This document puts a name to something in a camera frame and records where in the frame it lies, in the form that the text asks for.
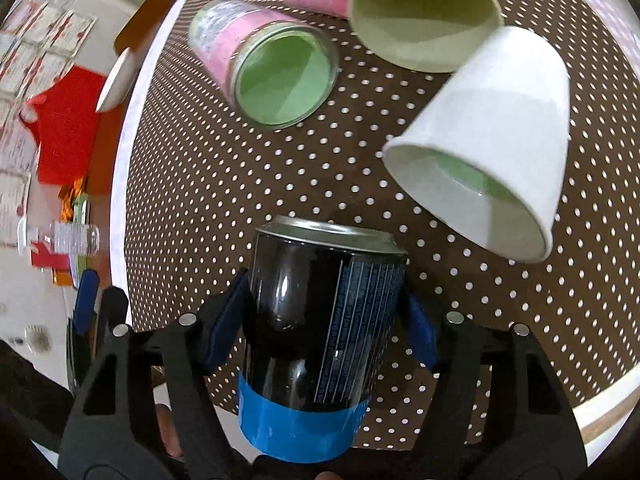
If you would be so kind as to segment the person's hand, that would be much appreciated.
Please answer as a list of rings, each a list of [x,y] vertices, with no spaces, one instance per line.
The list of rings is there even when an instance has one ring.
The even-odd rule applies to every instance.
[[[160,437],[162,438],[165,450],[171,458],[178,460],[178,458],[183,456],[183,452],[174,422],[174,415],[171,409],[165,404],[156,404],[155,413],[158,428],[160,428]]]

